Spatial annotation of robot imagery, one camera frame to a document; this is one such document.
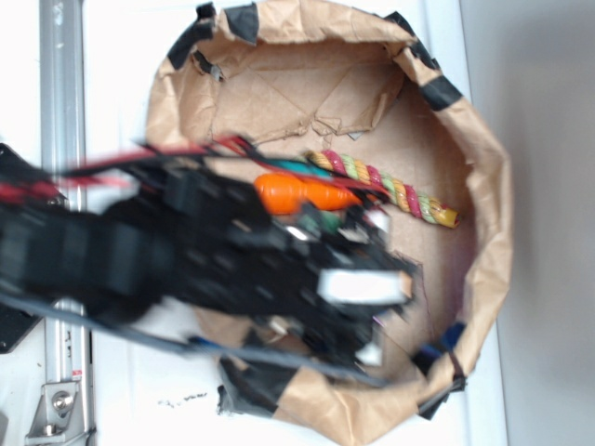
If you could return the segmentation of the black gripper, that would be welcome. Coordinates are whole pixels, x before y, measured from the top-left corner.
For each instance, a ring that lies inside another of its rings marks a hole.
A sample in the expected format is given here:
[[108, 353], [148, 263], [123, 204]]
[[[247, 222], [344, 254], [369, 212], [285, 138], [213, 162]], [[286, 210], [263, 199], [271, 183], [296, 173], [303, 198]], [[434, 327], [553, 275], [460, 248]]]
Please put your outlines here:
[[311, 359], [351, 369], [382, 362], [377, 326], [414, 298], [417, 264], [386, 250], [378, 210], [339, 214], [307, 203], [282, 221], [262, 211], [251, 224], [250, 314], [280, 317]]

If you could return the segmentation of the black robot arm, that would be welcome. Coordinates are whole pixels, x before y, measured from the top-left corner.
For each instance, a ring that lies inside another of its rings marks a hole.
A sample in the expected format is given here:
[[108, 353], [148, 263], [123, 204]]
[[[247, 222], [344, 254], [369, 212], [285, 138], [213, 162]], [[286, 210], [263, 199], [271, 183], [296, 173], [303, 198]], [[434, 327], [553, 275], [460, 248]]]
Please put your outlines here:
[[86, 308], [83, 324], [119, 335], [165, 297], [256, 324], [279, 318], [339, 374], [374, 340], [377, 317], [411, 299], [415, 265], [387, 252], [358, 206], [336, 230], [309, 231], [204, 166], [130, 169], [139, 191], [100, 214], [59, 205], [38, 172], [4, 182], [6, 304], [54, 316], [68, 297]]

